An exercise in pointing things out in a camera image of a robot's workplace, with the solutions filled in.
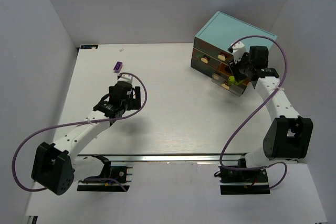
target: white table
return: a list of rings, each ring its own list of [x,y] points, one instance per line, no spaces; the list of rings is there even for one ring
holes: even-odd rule
[[[160,157],[162,153],[219,153],[236,127],[261,103],[249,86],[237,97],[190,67],[192,44],[99,45],[80,50],[60,123],[83,120],[108,87],[116,82],[113,67],[139,76],[148,103],[133,118],[116,122],[82,154],[139,154],[127,193],[77,192],[77,183],[62,196],[33,193],[26,215],[40,223],[301,223],[326,221],[307,165],[290,164],[285,181],[270,195],[220,195],[218,164],[211,155]],[[230,153],[261,146],[270,126],[262,109],[236,136]],[[59,129],[61,137],[71,129]],[[158,154],[144,157],[143,154]],[[123,160],[125,156],[113,156]],[[283,167],[268,169],[272,185]]]
[[[262,100],[251,85],[238,97],[192,69],[192,47],[192,44],[132,44],[79,50],[60,123],[87,117],[108,93],[108,87],[115,84],[117,75],[113,67],[117,61],[123,62],[122,71],[137,75],[148,90],[148,103],[143,111],[116,122],[82,153],[221,152],[236,127]],[[261,146],[270,123],[267,110],[262,109],[227,151],[244,153]],[[56,137],[70,130],[59,129]]]
[[[288,165],[285,181],[270,195],[221,195],[216,164],[137,163],[127,193],[69,190],[33,193],[27,215],[37,224],[315,224],[325,222],[307,165]],[[268,169],[270,184],[283,166]]]

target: small purple block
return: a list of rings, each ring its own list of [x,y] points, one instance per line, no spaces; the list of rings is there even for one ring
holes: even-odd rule
[[[115,64],[113,71],[119,73],[121,68],[122,68],[122,62],[118,61],[117,64]]]

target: white wall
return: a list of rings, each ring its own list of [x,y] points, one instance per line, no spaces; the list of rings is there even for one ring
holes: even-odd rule
[[[289,58],[286,94],[314,122],[307,163],[327,219],[336,223],[336,0],[287,0],[271,32]],[[274,64],[283,69],[282,60]]]
[[[192,42],[221,10],[269,30],[286,0],[51,0],[75,45]]]
[[[29,193],[14,184],[13,153],[27,135],[57,123],[75,59],[50,0],[0,0],[1,223],[21,223]],[[26,186],[36,147],[52,136],[33,139],[20,153],[17,171]]]

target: teal box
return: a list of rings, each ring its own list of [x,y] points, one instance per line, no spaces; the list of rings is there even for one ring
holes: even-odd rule
[[[216,73],[216,80],[213,80],[215,83],[237,95],[241,95],[246,89],[248,81],[231,83],[229,80],[232,80],[232,77],[227,71],[223,70],[228,62],[233,59],[233,55],[227,50],[229,46],[236,40],[248,35],[263,35],[274,40],[277,39],[274,34],[217,12],[195,36],[191,67],[210,78],[213,78]],[[250,46],[266,46],[268,49],[272,46],[271,41],[262,38],[248,38],[243,40],[242,43],[245,44],[247,51],[249,51]],[[222,79],[228,83],[221,84]]]

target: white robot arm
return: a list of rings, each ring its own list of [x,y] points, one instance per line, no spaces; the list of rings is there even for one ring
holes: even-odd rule
[[[132,86],[131,76],[120,76],[115,86],[109,88],[109,93],[93,107],[93,111],[87,117],[88,124],[75,127],[51,144],[44,142],[38,146],[32,179],[55,194],[61,195],[75,181],[92,176],[108,178],[111,162],[107,158],[100,155],[91,157],[77,157],[77,155],[97,135],[114,123],[110,119],[120,118],[125,111],[138,110],[140,107],[140,87]]]
[[[279,75],[268,68],[268,49],[262,46],[250,47],[246,52],[242,42],[229,48],[233,60],[228,63],[236,80],[248,79],[265,101],[277,89],[276,94],[266,103],[272,125],[263,146],[245,155],[238,163],[241,168],[267,167],[279,159],[304,158],[307,153],[313,123],[302,118],[288,101],[280,83]]]

